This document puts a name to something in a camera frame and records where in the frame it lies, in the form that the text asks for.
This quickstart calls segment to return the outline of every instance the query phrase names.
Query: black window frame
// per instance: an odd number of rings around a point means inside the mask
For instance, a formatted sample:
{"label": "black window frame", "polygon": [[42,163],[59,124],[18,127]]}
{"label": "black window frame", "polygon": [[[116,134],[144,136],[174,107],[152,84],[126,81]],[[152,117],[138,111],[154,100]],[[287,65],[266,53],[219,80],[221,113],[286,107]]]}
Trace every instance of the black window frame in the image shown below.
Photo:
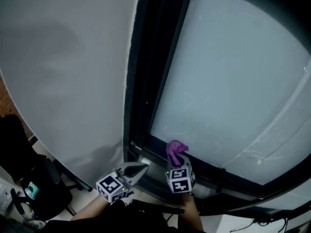
{"label": "black window frame", "polygon": [[[271,1],[275,4],[273,16],[290,29],[311,53],[311,24],[306,18],[308,0]],[[141,155],[166,167],[166,143],[148,132],[161,98],[189,2],[190,0],[138,0],[126,80],[124,161],[135,161]],[[265,185],[251,182],[186,155],[190,158],[197,182],[218,193],[204,200],[196,199],[202,215],[266,215],[267,210],[253,212],[252,208],[295,189],[311,178],[311,154],[300,164]],[[162,199],[169,202],[178,199],[170,193],[167,186],[150,177],[144,177],[138,185],[147,192],[153,190],[154,195],[160,194]]]}

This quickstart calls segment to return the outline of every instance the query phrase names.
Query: office chair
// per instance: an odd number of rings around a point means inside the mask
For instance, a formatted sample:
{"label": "office chair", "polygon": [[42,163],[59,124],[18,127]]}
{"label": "office chair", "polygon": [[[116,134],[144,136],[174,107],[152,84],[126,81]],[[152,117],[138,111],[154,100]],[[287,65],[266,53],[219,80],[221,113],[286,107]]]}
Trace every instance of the office chair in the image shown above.
{"label": "office chair", "polygon": [[28,203],[35,215],[33,219],[45,221],[55,217],[64,209],[74,215],[74,212],[68,208],[72,200],[69,190],[85,188],[91,191],[92,188],[82,181],[66,187],[60,178],[61,169],[66,170],[66,168],[56,167],[45,155],[34,151],[16,115],[0,118],[0,139],[0,166],[15,181],[20,180],[25,194],[25,197],[18,197],[15,190],[11,190],[12,201],[18,212],[24,215],[22,203]]}

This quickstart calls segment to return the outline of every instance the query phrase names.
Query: frosted glass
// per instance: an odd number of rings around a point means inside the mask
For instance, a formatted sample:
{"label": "frosted glass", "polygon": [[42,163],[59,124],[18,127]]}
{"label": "frosted glass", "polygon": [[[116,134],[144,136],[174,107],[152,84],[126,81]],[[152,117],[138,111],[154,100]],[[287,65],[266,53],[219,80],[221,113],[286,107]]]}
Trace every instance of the frosted glass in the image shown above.
{"label": "frosted glass", "polygon": [[151,134],[265,184],[310,154],[310,54],[245,0],[191,0]]}

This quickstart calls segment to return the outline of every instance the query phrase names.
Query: floor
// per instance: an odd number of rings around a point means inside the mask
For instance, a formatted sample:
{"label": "floor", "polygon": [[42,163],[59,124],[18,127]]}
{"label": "floor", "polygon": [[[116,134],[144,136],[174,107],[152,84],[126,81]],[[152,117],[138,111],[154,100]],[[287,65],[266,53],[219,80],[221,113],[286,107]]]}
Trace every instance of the floor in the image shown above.
{"label": "floor", "polygon": [[[37,153],[44,154],[52,160],[54,159],[54,157],[46,151],[44,146],[39,141],[35,143],[33,148]],[[145,159],[145,160],[142,160],[142,162],[147,163],[149,161]],[[163,173],[163,170],[161,170],[159,167],[155,166],[152,163],[148,163],[148,164],[150,165],[150,169],[148,170],[148,175],[152,175],[156,177],[160,175],[161,173]],[[67,186],[74,184],[65,175],[62,175],[62,180],[65,182]],[[198,187],[198,191],[201,191],[202,197],[208,196],[209,194],[208,190],[204,190],[201,187]],[[81,209],[83,209],[86,205],[88,205],[93,199],[95,199],[98,196],[98,192],[95,189],[92,192],[87,192],[86,190],[79,191],[78,189],[73,189],[71,190],[71,193],[72,193],[73,199],[69,206],[75,212],[79,212]],[[141,201],[153,203],[153,204],[170,206],[136,188],[134,188],[134,194],[122,200],[125,203],[129,204],[133,199],[137,199],[137,200],[141,200]],[[10,216],[19,221],[23,220],[23,218],[18,214],[15,208],[12,208]],[[165,219],[167,219],[170,216],[170,214],[164,214],[163,216]],[[71,218],[72,216],[66,210],[64,210],[63,212],[61,212],[59,215],[57,215],[53,219],[54,220],[70,220]],[[294,218],[293,220],[289,221],[287,230],[293,229],[303,224],[304,222],[307,222],[310,219],[311,219],[311,211],[309,211],[308,213],[305,213],[299,218]],[[229,215],[202,216],[201,220],[202,220],[204,231],[209,232],[209,233],[228,233],[235,229],[244,228],[253,222],[253,219],[251,218],[242,218],[242,217],[229,216]],[[178,216],[173,215],[168,221],[168,225],[171,227],[177,228]],[[284,225],[283,220],[279,220],[274,223],[271,223],[266,227],[261,227],[258,224],[253,224],[251,225],[251,227],[244,229],[244,230],[239,230],[238,232],[239,233],[250,233],[250,232],[252,233],[276,233],[282,228],[283,225]]]}

